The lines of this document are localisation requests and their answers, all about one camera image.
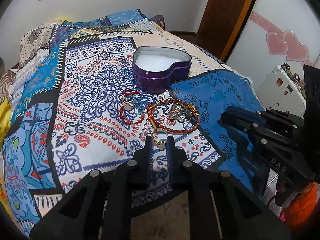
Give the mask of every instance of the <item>jewelry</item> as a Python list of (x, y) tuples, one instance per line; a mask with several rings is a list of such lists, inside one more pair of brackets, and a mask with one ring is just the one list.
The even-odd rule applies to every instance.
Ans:
[(130, 122), (128, 119), (126, 119), (122, 113), (123, 113), (123, 110), (124, 110), (124, 106), (121, 106), (120, 107), (120, 110), (119, 110), (119, 115), (120, 115), (120, 119), (122, 120), (122, 122), (128, 124), (128, 125), (132, 125), (132, 124), (138, 124), (138, 123), (141, 123), (143, 120), (144, 120), (144, 114), (141, 115), (140, 119), (136, 122)]
[(191, 117), (188, 114), (179, 115), (179, 116), (177, 116), (177, 121), (180, 123), (188, 123), (191, 121)]
[(158, 147), (158, 150), (159, 151), (163, 151), (165, 149), (165, 146), (166, 146), (166, 142), (165, 141), (156, 141), (156, 139), (153, 138), (153, 135), (157, 132), (163, 132), (165, 133), (165, 135), (168, 137), (168, 133), (165, 131), (165, 130), (162, 130), (162, 129), (156, 129), (156, 130), (153, 130), (151, 132), (151, 137), (152, 137), (152, 140), (153, 142), (157, 145)]
[[(159, 105), (162, 105), (164, 103), (174, 103), (174, 102), (181, 103), (188, 108), (188, 110), (190, 111), (190, 116), (196, 118), (196, 124), (194, 125), (194, 127), (192, 127), (191, 129), (188, 129), (188, 130), (174, 130), (174, 129), (165, 127), (160, 122), (156, 121), (156, 118), (154, 116), (154, 112), (155, 112), (156, 107)], [(165, 130), (165, 131), (171, 132), (171, 133), (179, 133), (179, 134), (191, 133), (198, 128), (199, 123), (200, 123), (200, 118), (199, 118), (200, 114), (198, 113), (198, 110), (196, 109), (196, 107), (193, 104), (188, 104), (182, 100), (175, 99), (175, 98), (167, 98), (163, 101), (155, 103), (154, 105), (149, 104), (147, 106), (147, 113), (148, 113), (148, 119), (149, 119), (151, 125), (153, 126), (154, 130), (161, 128), (162, 130)]]
[[(142, 103), (140, 102), (140, 100), (137, 99), (137, 97), (135, 95), (138, 95), (139, 97), (141, 97), (141, 94), (134, 89), (127, 89), (122, 93), (122, 99), (121, 99), (121, 103), (122, 106), (119, 109), (119, 115), (120, 115), (120, 119), (122, 120), (122, 122), (128, 124), (128, 125), (132, 125), (132, 124), (138, 124), (141, 123), (144, 120), (144, 116), (145, 114), (142, 113)], [(123, 116), (123, 111), (130, 111), (134, 108), (138, 109), (138, 114), (141, 114), (141, 117), (138, 121), (136, 122), (130, 122), (128, 119), (126, 119)]]
[(122, 94), (125, 95), (125, 96), (128, 96), (128, 95), (139, 95), (141, 97), (141, 94), (137, 90), (134, 90), (134, 89), (127, 89)]
[(168, 112), (167, 118), (172, 121), (177, 120), (180, 123), (188, 123), (191, 121), (190, 110), (188, 108), (186, 110), (184, 107), (174, 103)]
[(124, 107), (124, 110), (130, 111), (130, 110), (134, 109), (134, 104), (132, 104), (132, 102), (134, 102), (134, 101), (132, 99), (124, 98), (124, 99), (121, 100), (121, 102), (122, 102), (122, 105)]

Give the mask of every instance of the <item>yellow fabric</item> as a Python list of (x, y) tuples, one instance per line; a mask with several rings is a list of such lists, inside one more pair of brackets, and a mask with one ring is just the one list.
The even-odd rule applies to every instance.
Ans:
[(2, 148), (2, 143), (4, 136), (10, 128), (11, 119), (11, 105), (8, 103), (8, 99), (4, 98), (3, 103), (0, 105), (0, 146)]
[[(11, 115), (12, 115), (11, 105), (8, 103), (8, 99), (4, 98), (3, 103), (0, 105), (0, 147), (1, 149), (2, 149), (4, 136), (7, 134), (10, 128)], [(14, 221), (4, 185), (5, 183), (4, 183), (3, 160), (0, 160), (0, 201), (3, 204), (4, 208), (6, 209), (6, 211), (11, 216), (12, 220)]]

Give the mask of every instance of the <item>red braided bracelet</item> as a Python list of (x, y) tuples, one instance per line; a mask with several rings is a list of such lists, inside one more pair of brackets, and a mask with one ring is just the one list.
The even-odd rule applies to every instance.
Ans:
[(121, 106), (121, 107), (120, 107), (120, 110), (119, 110), (120, 119), (122, 120), (122, 122), (124, 122), (124, 123), (126, 123), (126, 124), (128, 124), (128, 125), (138, 124), (138, 123), (141, 123), (141, 122), (144, 120), (144, 113), (142, 113), (140, 119), (139, 119), (137, 122), (130, 122), (128, 119), (126, 119), (126, 118), (122, 115), (123, 110), (124, 110), (124, 106)]
[(141, 96), (141, 94), (137, 90), (134, 90), (134, 89), (127, 89), (122, 94), (125, 95), (125, 96), (128, 96), (128, 95), (139, 95), (139, 96)]
[[(156, 118), (154, 116), (154, 112), (155, 112), (156, 107), (159, 105), (162, 105), (164, 103), (173, 103), (173, 102), (182, 103), (189, 108), (189, 110), (191, 111), (191, 117), (196, 118), (196, 124), (194, 125), (194, 127), (192, 127), (191, 129), (188, 129), (188, 130), (174, 130), (174, 129), (165, 127), (160, 122), (156, 121)], [(184, 102), (180, 99), (175, 99), (175, 98), (167, 98), (167, 99), (162, 100), (158, 103), (155, 103), (154, 105), (148, 105), (147, 106), (147, 113), (148, 113), (148, 119), (151, 122), (154, 129), (161, 128), (162, 130), (165, 130), (165, 131), (171, 132), (171, 133), (191, 133), (198, 128), (199, 123), (200, 123), (200, 118), (199, 118), (200, 115), (199, 115), (196, 107), (193, 104), (188, 104), (187, 102)]]

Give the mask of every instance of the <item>bed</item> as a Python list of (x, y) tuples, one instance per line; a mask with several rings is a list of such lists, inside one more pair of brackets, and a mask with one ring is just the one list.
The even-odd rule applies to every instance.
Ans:
[[(131, 66), (140, 46), (188, 52), (189, 78), (161, 94), (139, 90)], [(115, 169), (144, 146), (152, 131), (148, 119), (131, 127), (119, 118), (119, 97), (126, 89), (141, 93), (144, 108), (165, 98), (193, 103), (200, 126), (173, 135), (176, 147), (204, 169), (229, 170), (262, 200), (269, 169), (254, 160), (244, 133), (217, 123), (231, 105), (263, 110), (250, 79), (164, 31), (140, 10), (129, 10), (90, 22), (44, 24), (20, 41), (19, 71), (8, 89), (11, 127), (2, 152), (8, 201), (26, 236), (89, 171)], [(192, 126), (165, 120), (168, 111), (163, 106), (157, 113), (165, 125)], [(131, 111), (127, 117), (136, 120), (138, 115)], [(133, 193), (131, 238), (188, 239), (188, 195), (171, 189), (165, 151), (154, 150), (153, 170), (150, 188)]]

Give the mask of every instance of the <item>pink heart sticker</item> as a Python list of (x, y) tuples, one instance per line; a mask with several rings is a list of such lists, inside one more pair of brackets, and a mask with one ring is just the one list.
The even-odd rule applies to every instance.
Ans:
[(297, 36), (292, 31), (285, 30), (282, 38), (288, 46), (287, 60), (303, 62), (309, 58), (308, 47), (298, 42)]
[(288, 52), (287, 44), (273, 32), (267, 33), (267, 45), (270, 55), (285, 55)]

